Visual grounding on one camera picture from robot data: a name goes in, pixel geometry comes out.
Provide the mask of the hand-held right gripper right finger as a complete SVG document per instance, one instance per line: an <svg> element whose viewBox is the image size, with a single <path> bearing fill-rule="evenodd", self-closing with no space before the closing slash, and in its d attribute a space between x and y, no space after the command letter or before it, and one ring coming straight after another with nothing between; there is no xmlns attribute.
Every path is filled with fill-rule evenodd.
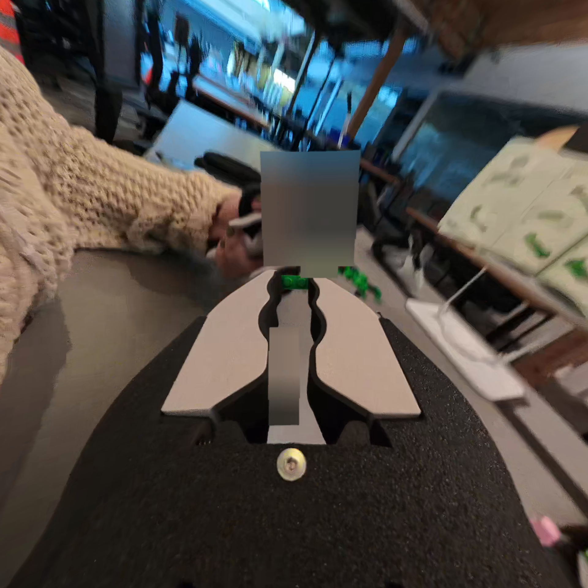
<svg viewBox="0 0 588 588"><path fill-rule="evenodd" d="M380 316L327 278L311 280L309 305L318 384L367 417L419 417L421 408Z"/></svg>

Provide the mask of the grey desk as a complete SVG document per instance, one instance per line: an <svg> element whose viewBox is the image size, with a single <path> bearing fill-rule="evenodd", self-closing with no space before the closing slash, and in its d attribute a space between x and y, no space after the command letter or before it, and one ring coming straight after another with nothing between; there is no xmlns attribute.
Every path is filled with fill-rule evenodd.
<svg viewBox="0 0 588 588"><path fill-rule="evenodd" d="M261 153L277 151L279 148L268 141L182 100L143 158L190 171L196 158L215 152L260 171Z"/></svg>

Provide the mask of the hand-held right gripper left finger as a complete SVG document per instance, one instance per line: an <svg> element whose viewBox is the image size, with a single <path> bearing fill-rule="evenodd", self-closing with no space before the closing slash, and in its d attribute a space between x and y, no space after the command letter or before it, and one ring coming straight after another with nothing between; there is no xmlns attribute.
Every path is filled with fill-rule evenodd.
<svg viewBox="0 0 588 588"><path fill-rule="evenodd" d="M212 417L224 401L260 379L280 290L276 271L266 270L209 312L161 407L164 415Z"/></svg>

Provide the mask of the computer monitor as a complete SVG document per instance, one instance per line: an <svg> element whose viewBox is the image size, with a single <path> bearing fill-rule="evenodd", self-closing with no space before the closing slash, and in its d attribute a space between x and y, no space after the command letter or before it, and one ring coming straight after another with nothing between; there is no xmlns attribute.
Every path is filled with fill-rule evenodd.
<svg viewBox="0 0 588 588"><path fill-rule="evenodd" d="M587 112L443 92L399 158L401 191L390 210L439 220L468 184L514 137L536 139L587 123Z"/></svg>

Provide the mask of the wooden post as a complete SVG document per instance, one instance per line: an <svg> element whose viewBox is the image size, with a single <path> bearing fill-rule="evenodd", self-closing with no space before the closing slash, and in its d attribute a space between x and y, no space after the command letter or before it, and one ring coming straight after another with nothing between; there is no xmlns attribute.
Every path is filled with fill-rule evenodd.
<svg viewBox="0 0 588 588"><path fill-rule="evenodd" d="M385 83L387 77L397 63L405 42L408 39L408 33L408 25L399 24L390 38L387 51L376 67L370 83L367 85L357 108L350 118L347 127L347 136L349 136L351 140L355 139L357 132L361 127L361 124L364 122L373 102L378 96L382 85Z"/></svg>

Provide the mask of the pile of lego pieces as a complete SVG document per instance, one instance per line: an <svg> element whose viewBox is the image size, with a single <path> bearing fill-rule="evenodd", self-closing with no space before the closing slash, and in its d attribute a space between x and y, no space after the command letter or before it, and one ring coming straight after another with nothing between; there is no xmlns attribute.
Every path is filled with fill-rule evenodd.
<svg viewBox="0 0 588 588"><path fill-rule="evenodd" d="M365 301L370 296L376 303L382 299L381 290L371 283L367 275L355 266L340 266L337 273L344 277L355 288L355 296Z"/></svg>

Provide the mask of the black bag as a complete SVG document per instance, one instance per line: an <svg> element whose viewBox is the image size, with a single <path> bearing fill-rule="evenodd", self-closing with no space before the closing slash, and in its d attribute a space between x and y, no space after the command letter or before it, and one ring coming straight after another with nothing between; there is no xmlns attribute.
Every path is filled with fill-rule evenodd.
<svg viewBox="0 0 588 588"><path fill-rule="evenodd" d="M261 174L241 161L217 152L205 152L194 159L194 166L224 183L247 187L261 183Z"/></svg>

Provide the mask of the lego instruction booklet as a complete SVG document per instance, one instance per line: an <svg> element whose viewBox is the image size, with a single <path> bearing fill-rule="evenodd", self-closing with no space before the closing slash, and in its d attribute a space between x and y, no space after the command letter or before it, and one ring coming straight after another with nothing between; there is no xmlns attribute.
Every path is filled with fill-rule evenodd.
<svg viewBox="0 0 588 588"><path fill-rule="evenodd" d="M437 227L534 277L587 316L587 137L560 149L513 138Z"/></svg>

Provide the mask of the person's left forearm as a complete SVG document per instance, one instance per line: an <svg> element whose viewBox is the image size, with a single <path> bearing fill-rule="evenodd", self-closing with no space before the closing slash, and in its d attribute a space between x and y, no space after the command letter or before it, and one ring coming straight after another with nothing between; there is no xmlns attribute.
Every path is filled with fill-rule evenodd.
<svg viewBox="0 0 588 588"><path fill-rule="evenodd" d="M152 164L71 126L1 48L1 378L76 250L204 254L240 198L205 172Z"/></svg>

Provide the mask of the pink lego pig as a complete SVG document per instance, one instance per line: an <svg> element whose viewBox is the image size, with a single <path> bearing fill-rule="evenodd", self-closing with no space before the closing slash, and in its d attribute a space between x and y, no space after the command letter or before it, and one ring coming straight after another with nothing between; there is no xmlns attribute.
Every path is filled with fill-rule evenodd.
<svg viewBox="0 0 588 588"><path fill-rule="evenodd" d="M555 548L561 543L563 533L549 517L531 518L529 522L542 547Z"/></svg>

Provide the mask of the white rounded mat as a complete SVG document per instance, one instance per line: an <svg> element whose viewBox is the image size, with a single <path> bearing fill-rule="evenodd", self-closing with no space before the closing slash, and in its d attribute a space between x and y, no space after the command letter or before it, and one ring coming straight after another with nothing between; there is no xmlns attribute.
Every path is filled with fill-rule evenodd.
<svg viewBox="0 0 588 588"><path fill-rule="evenodd" d="M525 381L448 304L409 298L405 308L479 396L493 403L526 397Z"/></svg>

